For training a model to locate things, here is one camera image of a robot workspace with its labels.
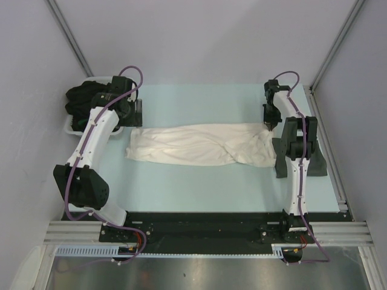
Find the white floral t-shirt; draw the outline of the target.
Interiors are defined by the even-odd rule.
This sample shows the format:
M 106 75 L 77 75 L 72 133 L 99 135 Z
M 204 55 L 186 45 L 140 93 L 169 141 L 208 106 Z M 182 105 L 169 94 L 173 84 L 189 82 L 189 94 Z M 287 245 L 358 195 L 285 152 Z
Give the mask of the white floral t-shirt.
M 126 157 L 180 166 L 274 167 L 273 132 L 262 123 L 133 129 Z

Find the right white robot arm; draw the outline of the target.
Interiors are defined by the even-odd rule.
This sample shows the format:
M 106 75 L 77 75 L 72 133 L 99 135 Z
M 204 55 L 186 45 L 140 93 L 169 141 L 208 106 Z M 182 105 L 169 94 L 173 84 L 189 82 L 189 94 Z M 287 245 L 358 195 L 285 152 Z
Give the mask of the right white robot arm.
M 317 119 L 305 116 L 291 98 L 291 88 L 270 79 L 264 83 L 266 103 L 264 124 L 273 131 L 283 124 L 282 135 L 273 140 L 276 151 L 275 169 L 284 160 L 287 170 L 287 205 L 282 211 L 279 236 L 285 242 L 294 242 L 301 232 L 308 232 L 306 220 L 306 177 L 310 159 L 316 150 Z

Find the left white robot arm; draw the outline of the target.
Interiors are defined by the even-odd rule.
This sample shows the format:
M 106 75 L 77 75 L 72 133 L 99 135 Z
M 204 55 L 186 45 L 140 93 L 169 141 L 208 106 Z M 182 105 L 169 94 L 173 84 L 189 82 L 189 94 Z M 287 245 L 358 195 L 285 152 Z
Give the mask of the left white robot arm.
M 140 85 L 133 79 L 114 76 L 105 92 L 97 92 L 80 141 L 64 165 L 56 165 L 53 176 L 72 221 L 70 205 L 82 208 L 88 215 L 97 215 L 105 223 L 114 224 L 113 235 L 125 242 L 134 234 L 127 223 L 126 211 L 109 197 L 109 185 L 99 174 L 99 163 L 115 128 L 142 126 Z

